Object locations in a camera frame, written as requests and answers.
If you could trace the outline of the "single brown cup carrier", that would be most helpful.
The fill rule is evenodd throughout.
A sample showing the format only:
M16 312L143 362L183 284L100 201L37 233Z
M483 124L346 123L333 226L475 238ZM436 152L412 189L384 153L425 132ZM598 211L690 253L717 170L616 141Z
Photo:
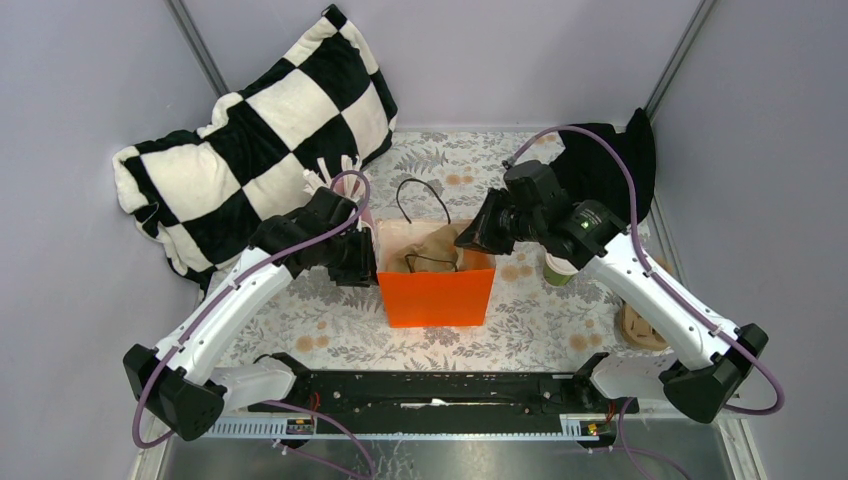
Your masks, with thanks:
M407 245L392 254L385 270L391 273L451 273L460 270L462 254L455 246L459 229L445 225L422 241Z

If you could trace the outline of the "orange paper bag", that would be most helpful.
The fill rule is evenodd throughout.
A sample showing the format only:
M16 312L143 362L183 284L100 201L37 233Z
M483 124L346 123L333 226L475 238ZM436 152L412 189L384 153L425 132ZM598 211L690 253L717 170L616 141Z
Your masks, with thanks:
M443 220L378 220L375 250L377 279L392 328L474 327L485 321L494 284L495 260L490 255L460 249L460 270L451 273L391 273L389 257L401 248L422 241L445 225L463 231L470 221L455 218L448 210Z

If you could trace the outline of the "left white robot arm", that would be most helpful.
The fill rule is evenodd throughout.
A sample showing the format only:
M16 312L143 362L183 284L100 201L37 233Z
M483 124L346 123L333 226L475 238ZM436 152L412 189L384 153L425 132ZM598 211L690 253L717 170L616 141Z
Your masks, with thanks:
M154 347L136 344L125 354L138 410L191 441L226 412L271 400L288 411L304 407L311 387L283 360L218 363L258 310L301 273L325 267L339 285L375 284L371 232L357 227L366 204L320 187L304 206L261 222L230 274L195 312Z

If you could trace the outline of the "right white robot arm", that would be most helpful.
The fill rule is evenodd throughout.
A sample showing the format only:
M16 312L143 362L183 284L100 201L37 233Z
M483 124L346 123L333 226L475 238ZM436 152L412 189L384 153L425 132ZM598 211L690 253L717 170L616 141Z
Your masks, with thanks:
M597 354L580 370L575 402L597 412L612 399L667 401L708 424L759 370L768 342L757 325L737 326L688 292L649 258L634 228L602 203L574 203L553 170L538 161L508 169L505 185L490 189L455 244L465 250L507 255L517 242L535 242L614 291L663 337L672 352L654 358Z

